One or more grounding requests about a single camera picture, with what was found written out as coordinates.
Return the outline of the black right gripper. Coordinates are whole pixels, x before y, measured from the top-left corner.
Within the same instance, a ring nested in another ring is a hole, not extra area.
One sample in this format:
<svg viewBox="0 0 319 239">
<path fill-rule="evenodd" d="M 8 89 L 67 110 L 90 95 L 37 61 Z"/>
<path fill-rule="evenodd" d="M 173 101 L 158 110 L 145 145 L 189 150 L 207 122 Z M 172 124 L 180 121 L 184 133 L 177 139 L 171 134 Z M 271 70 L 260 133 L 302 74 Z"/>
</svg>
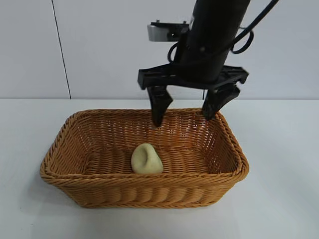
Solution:
<svg viewBox="0 0 319 239">
<path fill-rule="evenodd" d="M 167 53 L 167 64 L 138 73 L 140 88 L 147 88 L 149 94 L 155 127 L 161 126 L 173 102 L 168 85 L 209 89 L 202 106 L 206 120 L 215 119 L 222 107 L 239 96 L 235 83 L 245 83 L 249 74 L 242 67 L 225 65 L 225 60 L 238 42 L 242 19 L 193 17 L 189 23 L 156 20 L 148 25 L 150 41 L 174 42 Z"/>
</svg>

